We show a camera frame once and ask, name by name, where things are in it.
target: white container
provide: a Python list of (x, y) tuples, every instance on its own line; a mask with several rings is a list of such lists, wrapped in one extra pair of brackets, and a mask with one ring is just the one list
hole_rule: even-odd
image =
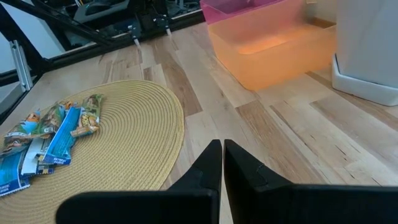
[(398, 105), (398, 1), (338, 0), (333, 87)]

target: woven placemat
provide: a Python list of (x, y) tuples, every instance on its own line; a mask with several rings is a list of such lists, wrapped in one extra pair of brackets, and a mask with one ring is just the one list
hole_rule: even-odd
[(181, 149), (183, 111), (177, 97), (152, 82), (123, 81), (83, 91), (101, 93), (100, 129), (76, 141), (70, 166), (36, 176), (28, 189), (0, 198), (0, 223), (55, 223), (68, 197), (99, 190), (159, 190)]

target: wooden surface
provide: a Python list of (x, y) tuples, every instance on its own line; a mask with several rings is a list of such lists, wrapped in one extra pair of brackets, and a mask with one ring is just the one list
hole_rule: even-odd
[[(185, 140), (163, 186), (179, 179), (212, 139), (233, 139), (296, 183), (397, 185), (398, 107), (336, 91), (330, 68), (252, 92), (217, 61), (205, 24), (45, 74), (0, 127), (28, 112), (116, 80), (152, 80), (178, 96)], [(232, 223), (223, 185), (221, 223)]]

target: orange plastic container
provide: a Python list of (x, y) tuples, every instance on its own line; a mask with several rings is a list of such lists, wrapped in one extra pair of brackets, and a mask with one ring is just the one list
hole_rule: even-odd
[(248, 90), (326, 67), (335, 28), (305, 23), (302, 0), (284, 0), (208, 26), (216, 56)]

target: translucent storage bin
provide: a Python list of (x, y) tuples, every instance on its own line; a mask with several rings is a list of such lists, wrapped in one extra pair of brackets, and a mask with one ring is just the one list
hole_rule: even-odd
[(331, 63), (335, 27), (305, 23), (302, 0), (284, 0), (208, 26), (217, 58), (258, 90)]
[(200, 6), (207, 24), (212, 24), (280, 1), (285, 0), (201, 0)]

